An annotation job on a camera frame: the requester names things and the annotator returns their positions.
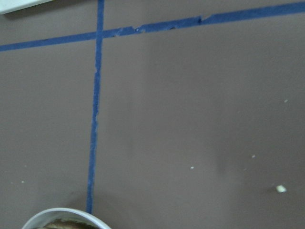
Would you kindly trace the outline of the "white round plate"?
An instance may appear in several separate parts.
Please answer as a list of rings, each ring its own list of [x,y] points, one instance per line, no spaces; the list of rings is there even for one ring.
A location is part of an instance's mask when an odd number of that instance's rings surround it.
[[[73,220],[94,226],[95,229],[110,229],[111,227],[90,213],[72,208],[51,208],[43,210],[31,217],[22,226],[24,229],[43,229],[47,223],[54,220]]]

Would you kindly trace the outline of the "bread slice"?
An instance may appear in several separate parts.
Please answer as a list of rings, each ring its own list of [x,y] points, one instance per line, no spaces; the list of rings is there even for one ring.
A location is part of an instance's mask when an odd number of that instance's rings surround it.
[[[94,226],[73,220],[54,220],[43,226],[44,229],[94,229]]]

